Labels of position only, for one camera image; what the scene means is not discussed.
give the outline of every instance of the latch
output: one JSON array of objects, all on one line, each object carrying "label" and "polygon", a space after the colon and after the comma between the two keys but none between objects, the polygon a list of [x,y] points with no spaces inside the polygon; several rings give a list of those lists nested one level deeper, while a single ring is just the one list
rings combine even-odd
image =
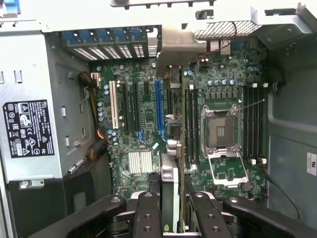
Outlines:
[{"label": "latch", "polygon": [[19,0],[0,0],[0,18],[16,18],[20,13]]}]

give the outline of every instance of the black label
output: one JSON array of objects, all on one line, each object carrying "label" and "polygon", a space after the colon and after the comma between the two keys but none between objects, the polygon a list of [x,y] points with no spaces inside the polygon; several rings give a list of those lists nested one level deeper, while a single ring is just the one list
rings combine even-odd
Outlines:
[{"label": "black label", "polygon": [[47,100],[9,102],[3,114],[12,158],[54,155]]}]

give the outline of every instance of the motherboard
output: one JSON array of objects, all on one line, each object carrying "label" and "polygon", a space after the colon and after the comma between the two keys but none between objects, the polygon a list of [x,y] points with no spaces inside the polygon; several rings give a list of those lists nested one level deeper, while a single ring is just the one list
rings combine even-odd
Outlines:
[{"label": "motherboard", "polygon": [[[99,128],[110,142],[113,193],[129,199],[148,189],[149,174],[160,173],[160,153],[166,152],[166,122],[178,119],[186,125],[185,173],[195,190],[217,199],[263,197],[265,179],[254,161],[266,157],[266,49],[250,42],[229,48],[180,70],[185,97],[180,87],[166,88],[156,77],[156,59],[91,63],[99,78]],[[236,148],[232,156],[208,156],[228,146]]]}]

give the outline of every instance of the white pci slot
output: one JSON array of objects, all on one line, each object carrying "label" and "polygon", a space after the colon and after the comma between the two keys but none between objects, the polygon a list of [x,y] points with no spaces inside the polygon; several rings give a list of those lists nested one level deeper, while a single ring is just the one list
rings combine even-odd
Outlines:
[{"label": "white pci slot", "polygon": [[118,129],[119,122],[118,122],[118,103],[117,103],[116,82],[110,81],[109,88],[110,88],[110,100],[111,100],[112,127],[113,129]]}]

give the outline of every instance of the chipset heatsink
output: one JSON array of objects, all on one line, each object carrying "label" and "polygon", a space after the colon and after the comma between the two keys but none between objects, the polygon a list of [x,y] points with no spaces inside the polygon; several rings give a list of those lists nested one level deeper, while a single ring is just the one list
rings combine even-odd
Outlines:
[{"label": "chipset heatsink", "polygon": [[153,172],[151,151],[128,153],[129,172],[135,174],[147,174]]},{"label": "chipset heatsink", "polygon": [[241,118],[238,106],[228,110],[209,110],[204,106],[201,117],[201,147],[207,155],[222,152],[238,152],[241,146]]}]

